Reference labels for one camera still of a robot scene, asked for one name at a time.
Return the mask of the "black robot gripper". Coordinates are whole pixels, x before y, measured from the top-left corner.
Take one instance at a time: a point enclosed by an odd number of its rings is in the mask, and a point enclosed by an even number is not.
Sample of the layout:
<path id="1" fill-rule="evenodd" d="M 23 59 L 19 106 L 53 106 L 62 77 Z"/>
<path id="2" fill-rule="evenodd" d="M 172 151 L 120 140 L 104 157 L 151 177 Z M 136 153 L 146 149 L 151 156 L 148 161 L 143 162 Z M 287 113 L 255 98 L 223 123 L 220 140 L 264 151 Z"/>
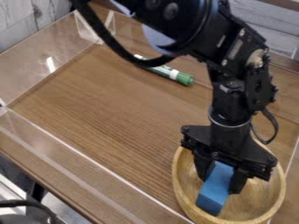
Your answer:
<path id="1" fill-rule="evenodd" d="M 215 162 L 231 166 L 228 192 L 240 194 L 248 178 L 268 181 L 278 165 L 274 154 L 262 147 L 250 134 L 248 117 L 238 122 L 210 117 L 210 126 L 182 126 L 182 147 L 191 151 L 198 176 L 206 181 Z"/>

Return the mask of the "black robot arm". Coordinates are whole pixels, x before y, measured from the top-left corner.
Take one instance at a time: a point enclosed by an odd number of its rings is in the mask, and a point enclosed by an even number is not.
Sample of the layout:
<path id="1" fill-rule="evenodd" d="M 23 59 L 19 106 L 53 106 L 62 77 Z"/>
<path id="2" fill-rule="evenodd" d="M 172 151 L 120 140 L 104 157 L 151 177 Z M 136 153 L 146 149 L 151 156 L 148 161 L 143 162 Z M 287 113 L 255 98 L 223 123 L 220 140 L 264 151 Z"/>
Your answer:
<path id="1" fill-rule="evenodd" d="M 239 194 L 248 179 L 270 180 L 278 159 L 263 147 L 252 125 L 278 88 L 270 73 L 267 41 L 240 18 L 230 0 L 112 0 L 144 26 L 154 49 L 168 56 L 192 56 L 207 65 L 212 85 L 210 125 L 182 127 L 182 147 L 194 155 L 198 176 L 207 179 L 218 162 L 232 167 L 228 192 Z"/>

